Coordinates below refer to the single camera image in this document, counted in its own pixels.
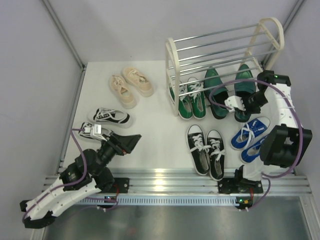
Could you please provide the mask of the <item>green loafer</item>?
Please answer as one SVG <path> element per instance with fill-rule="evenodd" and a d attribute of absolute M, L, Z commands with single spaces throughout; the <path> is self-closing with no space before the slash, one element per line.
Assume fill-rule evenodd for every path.
<path fill-rule="evenodd" d="M 221 78 L 219 77 L 218 72 L 213 67 L 207 70 L 204 78 L 205 80 L 203 85 L 205 89 L 216 87 L 223 83 Z M 212 88 L 206 90 L 204 92 L 204 95 L 210 103 L 210 110 L 212 115 L 218 120 L 224 119 L 229 111 L 221 105 L 224 105 L 225 100 L 229 97 L 227 88 Z"/>
<path fill-rule="evenodd" d="M 236 80 L 242 79 L 253 79 L 253 74 L 247 64 L 242 64 L 236 74 Z M 251 81 L 241 81 L 234 84 L 234 92 L 235 95 L 241 98 L 245 98 L 250 96 L 251 94 L 256 92 L 256 85 Z M 240 123 L 246 123 L 249 121 L 251 117 L 250 113 L 244 113 L 243 111 L 236 110 L 234 113 L 234 118 L 236 121 Z"/>

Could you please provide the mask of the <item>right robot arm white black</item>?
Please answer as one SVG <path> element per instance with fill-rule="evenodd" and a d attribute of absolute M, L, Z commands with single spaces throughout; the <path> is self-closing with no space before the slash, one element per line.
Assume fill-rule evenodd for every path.
<path fill-rule="evenodd" d="M 289 174 L 301 161 L 313 134 L 304 129 L 291 100 L 291 81 L 286 75 L 264 70 L 257 75 L 258 90 L 246 97 L 236 96 L 236 108 L 246 114 L 269 107 L 268 116 L 246 122 L 231 139 L 241 150 L 243 165 L 235 170 L 236 191 L 262 193 L 262 178 L 276 179 Z"/>

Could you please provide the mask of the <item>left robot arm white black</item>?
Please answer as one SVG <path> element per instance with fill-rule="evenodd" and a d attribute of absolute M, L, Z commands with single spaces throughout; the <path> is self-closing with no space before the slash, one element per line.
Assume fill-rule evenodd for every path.
<path fill-rule="evenodd" d="M 102 135 L 97 150 L 88 148 L 71 163 L 39 196 L 20 202 L 22 223 L 27 229 L 51 225 L 65 210 L 97 193 L 109 193 L 115 179 L 108 164 L 115 156 L 130 154 L 141 139 L 140 134 Z"/>

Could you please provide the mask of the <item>green canvas sneaker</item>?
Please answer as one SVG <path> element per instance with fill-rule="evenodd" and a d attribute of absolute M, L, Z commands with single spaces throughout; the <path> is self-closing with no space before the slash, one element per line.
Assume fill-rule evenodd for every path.
<path fill-rule="evenodd" d="M 170 94 L 170 99 L 174 103 L 175 102 L 175 93 L 174 93 L 174 85 L 170 84 L 168 89 L 169 89 L 169 94 Z M 178 114 L 179 116 L 184 119 L 184 120 L 189 120 L 193 116 L 193 111 L 192 111 L 192 106 L 191 102 L 189 100 L 188 95 L 183 95 L 179 97 L 178 101 Z"/>
<path fill-rule="evenodd" d="M 206 115 L 205 96 L 204 92 L 201 91 L 203 88 L 204 84 L 202 81 L 187 85 L 188 92 L 191 92 L 189 98 L 191 100 L 192 112 L 197 119 L 203 119 Z"/>

